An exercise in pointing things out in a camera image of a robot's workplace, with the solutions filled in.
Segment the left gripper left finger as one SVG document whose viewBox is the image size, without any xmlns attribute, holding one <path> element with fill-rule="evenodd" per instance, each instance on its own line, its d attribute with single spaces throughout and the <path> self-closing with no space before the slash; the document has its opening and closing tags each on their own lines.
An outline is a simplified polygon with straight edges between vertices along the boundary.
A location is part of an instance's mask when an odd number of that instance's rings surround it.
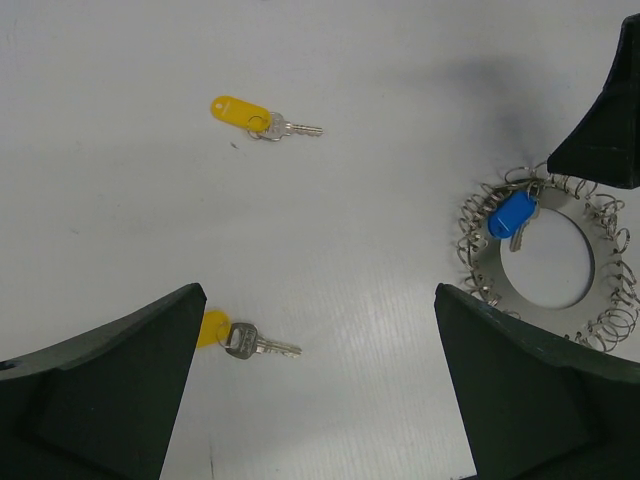
<svg viewBox="0 0 640 480">
<path fill-rule="evenodd" d="M 159 478 L 205 304 L 201 285 L 188 284 L 2 361 L 2 478 Z"/>
</svg>

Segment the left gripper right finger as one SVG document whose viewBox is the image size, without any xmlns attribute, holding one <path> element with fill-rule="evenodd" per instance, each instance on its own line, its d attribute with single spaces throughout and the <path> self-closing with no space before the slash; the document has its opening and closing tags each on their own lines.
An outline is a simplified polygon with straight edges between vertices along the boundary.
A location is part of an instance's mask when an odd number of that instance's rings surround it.
<svg viewBox="0 0 640 480">
<path fill-rule="evenodd" d="M 639 365 L 441 284 L 436 319 L 478 479 L 636 479 Z"/>
</svg>

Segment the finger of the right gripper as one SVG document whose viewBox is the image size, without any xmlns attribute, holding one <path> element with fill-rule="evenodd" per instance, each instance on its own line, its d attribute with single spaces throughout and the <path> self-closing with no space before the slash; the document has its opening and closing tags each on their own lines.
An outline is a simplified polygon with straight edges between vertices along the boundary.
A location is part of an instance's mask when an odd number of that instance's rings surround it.
<svg viewBox="0 0 640 480">
<path fill-rule="evenodd" d="M 639 187 L 639 16 L 621 24 L 601 93 L 547 160 L 552 174 L 617 189 Z"/>
</svg>

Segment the metal disc with keyrings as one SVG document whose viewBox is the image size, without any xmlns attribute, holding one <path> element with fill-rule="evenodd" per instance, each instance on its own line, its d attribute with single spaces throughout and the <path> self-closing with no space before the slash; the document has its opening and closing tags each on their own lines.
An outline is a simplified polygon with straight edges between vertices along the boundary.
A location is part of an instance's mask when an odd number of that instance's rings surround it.
<svg viewBox="0 0 640 480">
<path fill-rule="evenodd" d="M 493 238 L 487 220 L 518 190 L 539 210 L 522 246 Z M 596 182 L 552 174 L 546 163 L 516 167 L 482 183 L 460 207 L 455 250 L 460 287 L 516 319 L 609 353 L 639 324 L 639 280 L 625 255 L 631 232 L 625 203 Z"/>
</svg>

